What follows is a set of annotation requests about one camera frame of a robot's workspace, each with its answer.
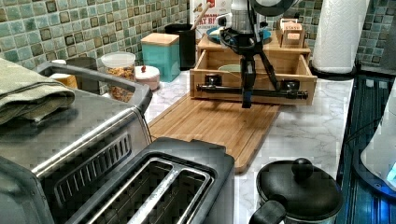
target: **glass jar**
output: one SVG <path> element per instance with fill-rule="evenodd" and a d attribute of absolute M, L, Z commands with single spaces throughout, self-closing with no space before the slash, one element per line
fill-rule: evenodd
<path fill-rule="evenodd" d="M 134 54 L 128 52 L 114 52 L 105 54 L 102 56 L 101 60 L 109 75 L 136 82 Z M 131 97 L 134 95 L 133 92 L 112 85 L 108 85 L 108 93 L 113 99 L 122 102 L 129 102 Z"/>

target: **kitchen counter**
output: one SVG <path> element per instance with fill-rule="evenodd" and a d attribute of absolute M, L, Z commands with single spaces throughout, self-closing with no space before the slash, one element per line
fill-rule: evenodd
<path fill-rule="evenodd" d="M 189 71 L 171 83 L 161 82 L 145 114 L 147 122 L 189 92 Z M 267 163 L 305 157 L 335 178 L 352 80 L 318 79 L 313 105 L 282 105 L 253 162 L 242 175 L 235 176 L 234 223 L 248 223 L 260 200 L 256 176 Z"/>

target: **kettle lid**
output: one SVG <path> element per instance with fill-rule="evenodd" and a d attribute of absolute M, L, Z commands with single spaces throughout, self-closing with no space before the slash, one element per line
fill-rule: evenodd
<path fill-rule="evenodd" d="M 286 216 L 306 221 L 332 217 L 343 205 L 335 180 L 307 159 L 275 161 L 260 169 L 257 189 L 265 200 L 286 208 Z"/>

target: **kettle knob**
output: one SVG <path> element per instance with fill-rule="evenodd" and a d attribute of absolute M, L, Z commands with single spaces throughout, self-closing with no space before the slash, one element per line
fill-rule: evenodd
<path fill-rule="evenodd" d="M 314 165 L 305 158 L 299 158 L 293 162 L 291 170 L 296 181 L 303 181 L 314 173 Z"/>

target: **toaster oven handle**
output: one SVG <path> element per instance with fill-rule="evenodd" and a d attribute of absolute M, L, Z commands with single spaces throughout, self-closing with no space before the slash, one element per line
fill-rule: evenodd
<path fill-rule="evenodd" d="M 146 112 L 147 108 L 149 107 L 149 103 L 151 102 L 152 91 L 149 88 L 149 85 L 138 84 L 124 78 L 113 77 L 95 70 L 81 68 L 69 64 L 44 62 L 40 64 L 35 69 L 35 71 L 44 77 L 50 77 L 55 73 L 72 74 L 73 76 L 85 77 L 96 81 L 106 82 L 110 85 L 118 86 L 127 91 L 131 91 L 134 93 L 134 95 L 129 104 L 135 105 L 140 110 L 142 115 Z"/>

